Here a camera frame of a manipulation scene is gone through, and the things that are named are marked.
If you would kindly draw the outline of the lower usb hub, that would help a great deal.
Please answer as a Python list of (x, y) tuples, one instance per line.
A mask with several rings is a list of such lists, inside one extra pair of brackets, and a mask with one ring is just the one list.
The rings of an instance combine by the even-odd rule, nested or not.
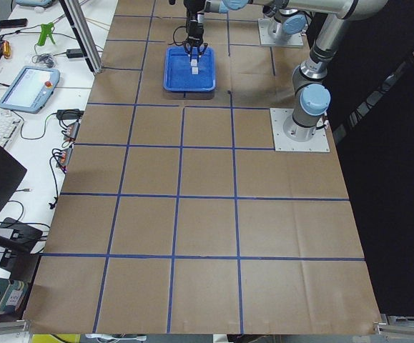
[(69, 161), (72, 157), (72, 152), (72, 146), (65, 149), (53, 149), (52, 156), (54, 157), (55, 167), (66, 173)]

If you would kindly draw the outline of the black power adapter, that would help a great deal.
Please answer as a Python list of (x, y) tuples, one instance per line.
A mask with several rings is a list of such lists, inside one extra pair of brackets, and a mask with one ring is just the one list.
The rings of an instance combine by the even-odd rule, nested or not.
[(65, 51), (66, 57), (68, 59), (76, 59), (84, 57), (84, 53), (81, 49), (67, 49)]

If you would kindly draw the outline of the blue plastic tray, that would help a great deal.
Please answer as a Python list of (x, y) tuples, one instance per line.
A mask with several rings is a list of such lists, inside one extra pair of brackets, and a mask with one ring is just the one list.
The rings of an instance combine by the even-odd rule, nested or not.
[(208, 48), (198, 61), (198, 75), (192, 75), (190, 60), (184, 48), (166, 50), (164, 89), (173, 92), (210, 92), (216, 87), (215, 51)]

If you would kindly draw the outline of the aluminium frame post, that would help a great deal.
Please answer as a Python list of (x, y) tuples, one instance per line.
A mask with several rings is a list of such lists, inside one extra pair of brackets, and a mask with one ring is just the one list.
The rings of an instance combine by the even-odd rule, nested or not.
[(81, 5), (77, 0), (60, 0), (59, 2), (72, 31), (77, 38), (79, 47), (82, 50), (90, 72), (92, 72), (93, 75), (99, 74), (102, 72), (103, 63)]

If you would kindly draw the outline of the usb hub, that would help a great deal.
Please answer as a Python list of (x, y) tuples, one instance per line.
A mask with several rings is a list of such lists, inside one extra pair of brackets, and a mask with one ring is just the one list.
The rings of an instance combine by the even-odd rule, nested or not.
[(72, 146), (65, 149), (53, 149), (52, 156), (54, 157), (55, 167), (66, 173), (69, 161), (72, 157), (72, 152)]
[(63, 131), (64, 141), (75, 141), (79, 131), (80, 123), (75, 121), (69, 124)]

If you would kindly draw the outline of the black smartphone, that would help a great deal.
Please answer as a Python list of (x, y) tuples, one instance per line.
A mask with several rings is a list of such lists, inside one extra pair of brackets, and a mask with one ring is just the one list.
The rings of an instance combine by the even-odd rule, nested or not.
[(4, 19), (0, 21), (0, 29), (23, 28), (28, 24), (28, 19)]

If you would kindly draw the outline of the blue teach pendant tablet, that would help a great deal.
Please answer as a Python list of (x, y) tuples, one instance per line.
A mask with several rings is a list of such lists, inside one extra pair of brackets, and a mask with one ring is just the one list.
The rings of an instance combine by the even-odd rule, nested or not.
[(59, 80), (57, 69), (24, 66), (0, 99), (0, 109), (35, 114), (46, 105)]

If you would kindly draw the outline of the upper usb hub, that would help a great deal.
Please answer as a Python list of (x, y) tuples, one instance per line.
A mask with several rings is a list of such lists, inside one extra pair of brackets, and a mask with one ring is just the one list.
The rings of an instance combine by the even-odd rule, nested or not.
[(69, 124), (63, 131), (64, 141), (75, 141), (79, 131), (80, 123), (75, 121)]

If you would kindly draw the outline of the brown paper table cover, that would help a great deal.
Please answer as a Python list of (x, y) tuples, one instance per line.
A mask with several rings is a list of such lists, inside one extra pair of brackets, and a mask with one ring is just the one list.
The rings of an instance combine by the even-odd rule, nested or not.
[(369, 334), (379, 318), (336, 151), (277, 152), (307, 48), (260, 9), (206, 18), (213, 94), (169, 94), (185, 10), (119, 1), (24, 316), (37, 334)]

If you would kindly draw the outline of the green hand tool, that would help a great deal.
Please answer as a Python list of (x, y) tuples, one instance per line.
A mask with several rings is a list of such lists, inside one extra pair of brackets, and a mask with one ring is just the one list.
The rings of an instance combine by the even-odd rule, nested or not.
[(47, 24), (41, 24), (40, 29), (41, 29), (41, 32), (40, 32), (39, 39), (37, 42), (38, 46), (44, 46), (46, 44), (47, 39), (49, 39), (52, 44), (56, 43), (53, 37), (53, 32), (54, 32), (53, 22), (49, 22)]

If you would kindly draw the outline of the white keyboard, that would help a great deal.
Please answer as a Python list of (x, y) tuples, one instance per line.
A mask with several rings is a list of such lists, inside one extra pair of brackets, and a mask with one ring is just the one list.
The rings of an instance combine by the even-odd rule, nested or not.
[(13, 115), (0, 115), (0, 146), (8, 150), (18, 134), (22, 121)]

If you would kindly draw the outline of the orange black device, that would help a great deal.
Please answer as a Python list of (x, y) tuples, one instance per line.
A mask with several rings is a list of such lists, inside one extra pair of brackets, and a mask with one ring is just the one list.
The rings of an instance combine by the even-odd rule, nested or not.
[(11, 46), (8, 41), (0, 39), (0, 52), (5, 59), (9, 59), (11, 57)]

